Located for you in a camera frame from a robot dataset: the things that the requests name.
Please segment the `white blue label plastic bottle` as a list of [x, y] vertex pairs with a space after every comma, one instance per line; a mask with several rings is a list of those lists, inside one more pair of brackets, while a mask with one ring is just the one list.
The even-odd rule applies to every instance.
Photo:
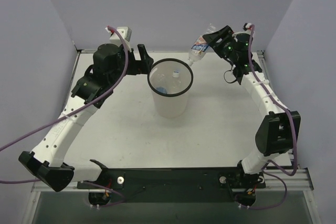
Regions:
[[192, 47], [188, 51], [188, 59], [186, 61], [190, 67], [193, 65], [193, 63], [202, 60], [209, 48], [209, 45], [203, 38], [203, 35], [212, 34], [215, 31], [215, 26], [213, 26], [213, 24], [209, 24], [204, 33], [200, 35], [193, 43]]

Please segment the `white bin with black rim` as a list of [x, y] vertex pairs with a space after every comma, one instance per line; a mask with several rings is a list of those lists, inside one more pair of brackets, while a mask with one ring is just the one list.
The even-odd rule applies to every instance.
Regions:
[[182, 115], [193, 80], [192, 69], [179, 59], [165, 58], [155, 62], [147, 82], [157, 113], [168, 119]]

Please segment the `clear crushed plastic bottle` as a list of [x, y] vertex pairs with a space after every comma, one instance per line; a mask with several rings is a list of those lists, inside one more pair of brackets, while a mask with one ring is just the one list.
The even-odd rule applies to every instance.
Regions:
[[171, 93], [178, 93], [181, 88], [181, 78], [180, 72], [178, 70], [173, 71], [172, 76], [169, 81], [170, 92]]

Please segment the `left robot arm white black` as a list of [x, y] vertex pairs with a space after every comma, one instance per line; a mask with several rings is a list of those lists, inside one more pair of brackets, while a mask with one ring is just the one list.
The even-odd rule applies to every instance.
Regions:
[[120, 77], [149, 74], [154, 60], [143, 44], [138, 44], [140, 59], [130, 49], [114, 44], [100, 45], [93, 53], [93, 63], [77, 80], [67, 104], [60, 115], [60, 122], [51, 127], [42, 141], [32, 151], [23, 151], [18, 160], [36, 178], [59, 192], [71, 182], [88, 180], [94, 187], [106, 185], [106, 167], [75, 168], [64, 162], [67, 151], [84, 124], [112, 95]]

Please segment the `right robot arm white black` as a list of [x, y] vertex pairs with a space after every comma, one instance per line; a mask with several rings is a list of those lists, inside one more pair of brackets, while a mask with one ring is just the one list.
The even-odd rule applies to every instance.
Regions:
[[235, 33], [225, 26], [214, 33], [204, 34], [203, 39], [231, 65], [236, 81], [250, 94], [263, 117], [255, 135], [255, 148], [241, 161], [244, 173], [258, 174], [268, 164], [276, 166], [274, 159], [292, 150], [292, 171], [285, 174], [293, 176], [298, 169], [297, 140], [301, 116], [279, 100], [262, 68], [253, 59], [254, 28], [253, 24], [246, 23], [243, 31]]

